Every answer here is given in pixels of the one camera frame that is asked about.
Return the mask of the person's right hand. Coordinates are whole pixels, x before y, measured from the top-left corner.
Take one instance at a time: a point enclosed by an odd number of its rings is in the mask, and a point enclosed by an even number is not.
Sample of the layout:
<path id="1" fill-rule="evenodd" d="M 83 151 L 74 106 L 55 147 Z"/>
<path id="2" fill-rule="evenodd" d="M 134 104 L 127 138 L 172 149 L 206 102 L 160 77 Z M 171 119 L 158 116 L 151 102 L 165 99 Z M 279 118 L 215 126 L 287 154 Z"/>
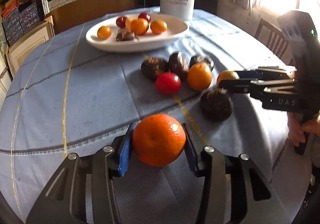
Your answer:
<path id="1" fill-rule="evenodd" d="M 289 127 L 289 140 L 295 147 L 298 147 L 300 143 L 305 143 L 305 132 L 315 134 L 319 137 L 319 117 L 300 124 L 295 118 L 294 113 L 288 112 L 287 119 L 287 125 Z"/>

